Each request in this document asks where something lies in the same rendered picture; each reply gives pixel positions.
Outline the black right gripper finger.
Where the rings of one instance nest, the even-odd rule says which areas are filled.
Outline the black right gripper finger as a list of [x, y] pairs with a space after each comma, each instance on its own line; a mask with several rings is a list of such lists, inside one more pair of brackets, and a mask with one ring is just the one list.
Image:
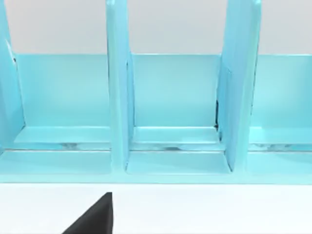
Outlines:
[[62, 234], [113, 234], [113, 194], [105, 193]]

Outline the light blue rack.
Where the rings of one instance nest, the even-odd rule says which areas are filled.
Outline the light blue rack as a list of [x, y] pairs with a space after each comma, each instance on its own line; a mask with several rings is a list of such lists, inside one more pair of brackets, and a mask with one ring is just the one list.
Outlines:
[[312, 185], [312, 0], [0, 0], [0, 183]]

